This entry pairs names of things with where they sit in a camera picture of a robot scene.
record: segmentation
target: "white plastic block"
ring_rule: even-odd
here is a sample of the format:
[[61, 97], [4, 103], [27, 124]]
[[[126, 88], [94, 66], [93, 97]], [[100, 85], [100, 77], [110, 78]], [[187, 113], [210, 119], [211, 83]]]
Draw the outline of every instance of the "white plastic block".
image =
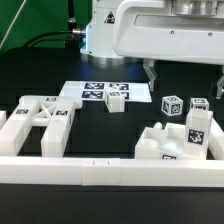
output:
[[183, 100], [177, 96], [166, 96], [162, 98], [163, 111], [168, 116], [175, 116], [182, 114]]
[[222, 161], [121, 160], [121, 186], [224, 186]]
[[82, 185], [89, 159], [0, 157], [0, 183]]
[[82, 184], [120, 185], [120, 159], [94, 159], [82, 166]]
[[59, 101], [41, 140], [43, 157], [62, 157], [75, 115], [73, 101]]
[[212, 119], [208, 147], [216, 160], [224, 160], [224, 132], [215, 119]]
[[184, 154], [185, 126], [167, 123], [164, 130], [145, 128], [135, 147], [135, 159], [194, 160]]
[[6, 122], [6, 112], [0, 111], [0, 129], [3, 127], [5, 122]]
[[213, 112], [191, 108], [186, 120], [186, 127], [210, 131]]
[[0, 156], [16, 156], [31, 128], [32, 117], [39, 111], [36, 99], [22, 102], [0, 130]]
[[209, 102], [206, 98], [191, 98], [190, 108], [209, 110]]
[[119, 90], [105, 89], [105, 103], [110, 113], [124, 112], [125, 98]]
[[176, 138], [176, 139], [184, 140], [185, 125], [167, 123], [165, 129], [169, 130], [168, 131], [169, 138]]
[[191, 108], [186, 120], [183, 153], [206, 159], [212, 116], [212, 111]]

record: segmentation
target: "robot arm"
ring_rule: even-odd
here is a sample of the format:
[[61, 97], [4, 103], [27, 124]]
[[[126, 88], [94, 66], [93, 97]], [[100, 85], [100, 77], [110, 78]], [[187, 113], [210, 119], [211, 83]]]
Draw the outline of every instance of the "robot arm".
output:
[[[125, 0], [117, 10], [113, 48], [147, 60], [224, 65], [223, 40], [222, 1]], [[150, 64], [144, 67], [154, 80]]]

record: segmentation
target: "white cube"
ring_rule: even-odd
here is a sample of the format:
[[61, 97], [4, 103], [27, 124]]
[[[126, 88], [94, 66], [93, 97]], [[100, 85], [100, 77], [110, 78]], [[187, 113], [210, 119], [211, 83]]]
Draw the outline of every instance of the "white cube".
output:
[[191, 98], [190, 108], [209, 110], [209, 102], [206, 98]]
[[105, 103], [110, 113], [124, 112], [125, 98], [117, 89], [105, 90]]
[[212, 111], [191, 108], [187, 115], [183, 153], [206, 159]]
[[182, 114], [183, 100], [177, 96], [166, 96], [162, 98], [161, 110], [168, 116]]

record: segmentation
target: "black tabletop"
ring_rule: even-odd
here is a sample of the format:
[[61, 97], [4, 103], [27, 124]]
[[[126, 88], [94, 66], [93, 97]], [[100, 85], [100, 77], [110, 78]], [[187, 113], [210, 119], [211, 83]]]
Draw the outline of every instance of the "black tabletop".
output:
[[[127, 102], [124, 113], [104, 102], [76, 111], [65, 157], [134, 158], [146, 126], [185, 122], [191, 97], [206, 97], [224, 128], [224, 102], [210, 97], [221, 67], [158, 61], [160, 88], [152, 103]], [[8, 116], [23, 95], [57, 96], [65, 81], [149, 82], [142, 64], [102, 66], [65, 49], [17, 48], [0, 58], [0, 110]], [[183, 115], [161, 112], [163, 96], [184, 100]], [[19, 156], [41, 156], [43, 128], [29, 134]], [[2, 223], [223, 223], [224, 190], [167, 187], [1, 185]]]

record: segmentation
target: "marker sheet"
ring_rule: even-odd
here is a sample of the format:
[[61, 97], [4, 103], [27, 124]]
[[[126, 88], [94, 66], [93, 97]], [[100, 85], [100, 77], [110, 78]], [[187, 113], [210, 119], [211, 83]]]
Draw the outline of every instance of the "marker sheet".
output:
[[81, 97], [83, 100], [103, 101], [106, 88], [119, 90], [126, 101], [151, 103], [148, 83], [120, 83], [120, 82], [65, 82], [59, 96]]

